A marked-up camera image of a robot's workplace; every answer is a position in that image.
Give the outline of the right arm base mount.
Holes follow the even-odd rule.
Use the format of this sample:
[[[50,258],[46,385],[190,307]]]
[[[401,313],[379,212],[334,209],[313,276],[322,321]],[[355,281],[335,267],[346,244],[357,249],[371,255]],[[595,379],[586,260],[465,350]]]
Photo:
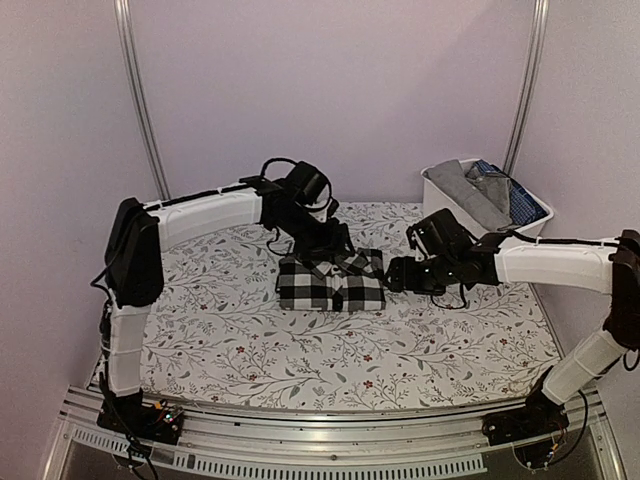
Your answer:
[[[489,444],[495,446],[560,432],[568,426],[563,405],[553,403],[544,395],[534,395],[519,408],[485,415],[481,432]]]

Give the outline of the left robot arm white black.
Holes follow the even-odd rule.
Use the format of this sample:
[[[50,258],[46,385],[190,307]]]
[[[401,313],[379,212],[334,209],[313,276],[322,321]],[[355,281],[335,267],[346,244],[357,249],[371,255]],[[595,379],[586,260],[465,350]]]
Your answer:
[[[141,390],[144,329],[164,286],[164,254],[185,241],[226,228],[260,225],[288,234],[303,258],[328,261],[352,252],[346,224],[316,218],[308,203],[320,188],[292,186],[261,175],[167,202],[123,200],[108,240],[105,268],[93,286],[106,294],[101,334],[111,419],[128,434],[148,426],[148,412],[131,397]]]

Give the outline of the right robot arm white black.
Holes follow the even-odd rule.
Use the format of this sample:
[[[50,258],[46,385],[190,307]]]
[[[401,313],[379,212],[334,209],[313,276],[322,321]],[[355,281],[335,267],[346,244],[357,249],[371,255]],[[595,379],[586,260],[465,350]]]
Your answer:
[[[639,235],[625,230],[599,240],[532,238],[513,232],[488,233],[476,241],[459,236],[445,241],[426,235],[412,243],[415,254],[394,258],[387,286],[439,296],[450,286],[529,284],[605,297],[602,323],[540,379],[517,415],[517,427],[537,436],[586,384],[603,375],[628,352],[639,348]]]

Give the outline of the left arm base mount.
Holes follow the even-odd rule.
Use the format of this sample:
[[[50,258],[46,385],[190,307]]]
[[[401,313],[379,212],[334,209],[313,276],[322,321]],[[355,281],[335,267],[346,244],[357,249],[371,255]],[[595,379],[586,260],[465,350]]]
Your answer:
[[[97,425],[103,429],[129,435],[131,438],[177,445],[184,424],[184,409],[160,400],[153,405],[143,403],[143,392],[117,397],[103,391],[103,403]]]

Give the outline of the white plastic bin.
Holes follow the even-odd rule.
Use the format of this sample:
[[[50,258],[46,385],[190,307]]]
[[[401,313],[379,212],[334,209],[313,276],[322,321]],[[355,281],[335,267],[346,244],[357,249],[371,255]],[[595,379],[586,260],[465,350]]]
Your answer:
[[[473,235],[516,230],[537,236],[552,209],[483,159],[452,159],[421,171],[423,214],[448,209]]]

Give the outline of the black white checkered shirt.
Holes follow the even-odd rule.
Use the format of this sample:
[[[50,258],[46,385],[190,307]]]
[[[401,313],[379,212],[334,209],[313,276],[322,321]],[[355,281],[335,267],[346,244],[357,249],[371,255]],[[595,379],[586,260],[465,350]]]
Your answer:
[[[383,254],[378,249],[356,251],[359,273],[335,272],[331,261],[281,258],[276,279],[280,308],[348,313],[385,309]]]

